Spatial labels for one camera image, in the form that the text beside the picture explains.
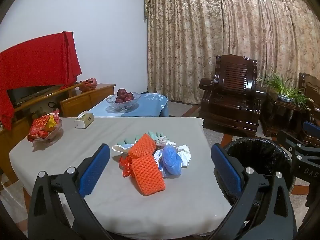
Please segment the red plastic bag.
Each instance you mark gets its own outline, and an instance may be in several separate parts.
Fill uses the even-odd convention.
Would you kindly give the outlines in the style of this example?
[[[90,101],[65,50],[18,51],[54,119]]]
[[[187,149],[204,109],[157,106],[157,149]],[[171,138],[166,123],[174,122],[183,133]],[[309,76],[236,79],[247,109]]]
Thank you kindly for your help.
[[[119,166],[122,169],[122,176],[128,177],[132,174],[132,158],[127,155],[126,157],[121,156],[119,159]]]

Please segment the white tissue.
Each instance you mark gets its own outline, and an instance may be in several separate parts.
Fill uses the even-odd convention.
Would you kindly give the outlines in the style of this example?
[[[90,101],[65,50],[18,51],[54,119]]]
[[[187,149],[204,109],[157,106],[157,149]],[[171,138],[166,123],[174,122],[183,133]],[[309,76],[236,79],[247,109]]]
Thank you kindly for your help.
[[[178,156],[181,158],[181,167],[187,167],[191,161],[190,148],[187,145],[177,146],[175,142],[167,141],[166,145],[170,145],[176,149]]]

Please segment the blue plastic shoe cover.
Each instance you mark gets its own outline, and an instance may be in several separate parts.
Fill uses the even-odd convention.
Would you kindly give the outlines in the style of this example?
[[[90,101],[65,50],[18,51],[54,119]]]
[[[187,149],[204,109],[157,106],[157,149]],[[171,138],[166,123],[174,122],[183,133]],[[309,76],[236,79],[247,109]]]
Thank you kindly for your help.
[[[182,159],[176,149],[167,145],[162,150],[162,157],[159,162],[159,169],[164,178],[179,177],[182,173]]]

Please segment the orange foam net front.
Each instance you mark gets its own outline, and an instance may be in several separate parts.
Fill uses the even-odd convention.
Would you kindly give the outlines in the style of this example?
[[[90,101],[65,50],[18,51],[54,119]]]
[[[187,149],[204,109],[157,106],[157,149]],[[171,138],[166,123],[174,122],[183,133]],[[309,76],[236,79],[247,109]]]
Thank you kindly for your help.
[[[132,173],[142,195],[150,196],[165,190],[161,171],[152,155],[133,159]]]

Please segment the orange foam net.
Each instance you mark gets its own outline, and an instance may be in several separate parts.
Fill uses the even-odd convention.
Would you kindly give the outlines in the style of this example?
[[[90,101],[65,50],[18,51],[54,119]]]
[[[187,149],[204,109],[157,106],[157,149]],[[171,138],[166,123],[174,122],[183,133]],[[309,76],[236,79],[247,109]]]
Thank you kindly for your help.
[[[146,155],[152,155],[156,148],[156,142],[145,133],[129,150],[129,156],[132,159],[137,159]]]
[[[152,155],[133,159],[132,173],[142,195],[150,196],[165,190],[161,171]]]

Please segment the white wipe packet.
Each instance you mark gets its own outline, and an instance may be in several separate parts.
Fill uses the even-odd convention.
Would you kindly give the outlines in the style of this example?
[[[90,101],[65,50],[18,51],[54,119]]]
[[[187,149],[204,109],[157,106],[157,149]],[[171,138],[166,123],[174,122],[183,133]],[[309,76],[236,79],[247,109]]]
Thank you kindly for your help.
[[[156,152],[153,154],[153,158],[159,168],[160,171],[163,170],[163,150],[162,149],[157,149]]]

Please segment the white cotton glove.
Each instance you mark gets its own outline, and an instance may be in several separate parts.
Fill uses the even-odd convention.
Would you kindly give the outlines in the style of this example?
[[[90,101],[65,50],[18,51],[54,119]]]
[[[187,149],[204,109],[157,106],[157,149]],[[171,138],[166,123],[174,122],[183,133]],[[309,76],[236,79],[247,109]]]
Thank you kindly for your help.
[[[168,142],[168,137],[164,136],[164,137],[158,137],[156,140],[156,145],[157,147],[164,147],[167,145]]]

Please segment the black trash bin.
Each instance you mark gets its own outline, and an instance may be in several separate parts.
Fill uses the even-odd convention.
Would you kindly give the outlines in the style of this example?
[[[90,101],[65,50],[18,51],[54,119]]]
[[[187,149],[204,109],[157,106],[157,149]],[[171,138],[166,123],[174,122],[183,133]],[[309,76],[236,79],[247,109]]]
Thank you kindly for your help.
[[[281,172],[288,191],[292,192],[295,183],[295,177],[290,172],[292,161],[274,142],[264,138],[240,138],[230,142],[224,150],[230,157],[238,159],[244,168],[251,167],[265,177]],[[240,180],[235,178],[231,166],[222,157],[215,157],[213,163],[219,188],[229,204],[233,205],[241,195]]]

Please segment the dark wooden side table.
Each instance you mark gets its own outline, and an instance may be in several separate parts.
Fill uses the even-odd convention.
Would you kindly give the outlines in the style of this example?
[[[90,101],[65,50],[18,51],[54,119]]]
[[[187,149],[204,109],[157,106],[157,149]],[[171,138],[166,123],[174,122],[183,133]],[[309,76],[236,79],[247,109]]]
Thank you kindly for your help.
[[[297,136],[303,129],[303,123],[309,119],[309,114],[308,110],[293,102],[281,101],[277,93],[269,90],[260,115],[264,136],[277,135],[280,130]]]

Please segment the red snack packets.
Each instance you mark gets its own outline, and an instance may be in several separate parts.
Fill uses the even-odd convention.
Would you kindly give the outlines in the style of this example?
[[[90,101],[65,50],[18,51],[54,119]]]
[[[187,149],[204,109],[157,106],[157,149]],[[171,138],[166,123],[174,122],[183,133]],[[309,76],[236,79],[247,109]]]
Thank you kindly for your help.
[[[55,110],[52,113],[43,115],[31,124],[27,138],[29,141],[36,139],[46,139],[54,130],[57,129],[60,123],[60,111]]]

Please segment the tissue box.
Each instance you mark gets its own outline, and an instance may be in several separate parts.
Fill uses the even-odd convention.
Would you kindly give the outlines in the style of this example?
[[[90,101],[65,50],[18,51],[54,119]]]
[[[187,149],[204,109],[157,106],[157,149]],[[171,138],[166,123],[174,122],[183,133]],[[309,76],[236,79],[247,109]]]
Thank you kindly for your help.
[[[76,129],[86,129],[94,121],[93,113],[84,111],[79,114],[75,119]]]

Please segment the television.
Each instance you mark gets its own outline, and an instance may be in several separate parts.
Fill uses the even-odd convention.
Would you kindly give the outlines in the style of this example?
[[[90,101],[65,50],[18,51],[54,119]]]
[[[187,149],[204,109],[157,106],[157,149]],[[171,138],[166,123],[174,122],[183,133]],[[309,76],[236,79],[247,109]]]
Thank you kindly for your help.
[[[31,100],[37,96],[44,95],[48,92],[56,91],[60,86],[36,86],[26,88],[16,88],[8,90],[9,99],[14,107],[20,106],[22,103]]]

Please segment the red apples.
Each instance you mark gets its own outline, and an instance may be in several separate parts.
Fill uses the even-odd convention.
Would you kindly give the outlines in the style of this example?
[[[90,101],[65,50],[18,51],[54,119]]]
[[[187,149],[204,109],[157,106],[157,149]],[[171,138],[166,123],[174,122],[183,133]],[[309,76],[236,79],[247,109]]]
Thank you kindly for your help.
[[[134,99],[133,94],[131,92],[128,93],[124,88],[121,88],[117,91],[117,97],[116,97],[117,103],[127,102],[133,99]]]

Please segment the light blue tablecloth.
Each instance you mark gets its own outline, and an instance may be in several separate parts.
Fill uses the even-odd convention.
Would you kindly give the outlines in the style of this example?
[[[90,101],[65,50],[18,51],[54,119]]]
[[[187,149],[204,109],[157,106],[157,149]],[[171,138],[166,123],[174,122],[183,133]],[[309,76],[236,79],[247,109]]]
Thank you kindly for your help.
[[[158,93],[143,93],[133,109],[116,111],[104,99],[89,110],[95,118],[102,117],[169,117],[168,98]]]

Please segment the red cloth cover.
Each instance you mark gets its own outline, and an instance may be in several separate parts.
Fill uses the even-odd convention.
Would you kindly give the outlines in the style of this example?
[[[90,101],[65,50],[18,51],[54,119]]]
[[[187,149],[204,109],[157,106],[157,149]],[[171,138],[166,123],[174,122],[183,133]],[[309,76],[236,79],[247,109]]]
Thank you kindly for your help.
[[[73,32],[46,35],[22,42],[1,52],[1,122],[11,130],[14,108],[7,91],[76,82],[81,68]]]

